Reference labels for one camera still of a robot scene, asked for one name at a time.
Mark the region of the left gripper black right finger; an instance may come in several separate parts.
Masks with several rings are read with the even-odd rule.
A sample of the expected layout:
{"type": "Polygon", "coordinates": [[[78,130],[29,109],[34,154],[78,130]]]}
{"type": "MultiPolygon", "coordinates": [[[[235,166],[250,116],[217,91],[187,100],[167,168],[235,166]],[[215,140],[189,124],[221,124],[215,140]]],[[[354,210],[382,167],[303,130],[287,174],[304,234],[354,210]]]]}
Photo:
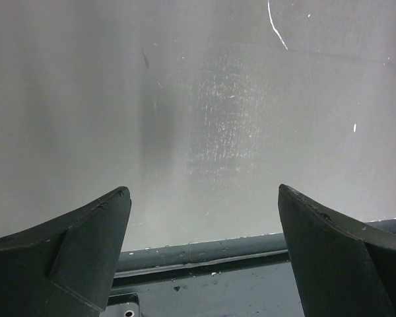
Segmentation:
{"type": "Polygon", "coordinates": [[[284,184],[278,208],[305,316],[396,316],[396,219],[363,223],[284,184]]]}

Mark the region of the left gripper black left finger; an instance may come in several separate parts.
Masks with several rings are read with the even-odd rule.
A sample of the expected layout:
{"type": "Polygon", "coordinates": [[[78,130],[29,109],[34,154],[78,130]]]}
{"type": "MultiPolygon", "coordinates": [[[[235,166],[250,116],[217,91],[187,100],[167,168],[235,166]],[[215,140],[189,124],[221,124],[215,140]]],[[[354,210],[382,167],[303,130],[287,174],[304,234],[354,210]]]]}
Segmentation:
{"type": "Polygon", "coordinates": [[[131,211],[121,186],[40,225],[0,238],[0,316],[99,316],[131,211]]]}

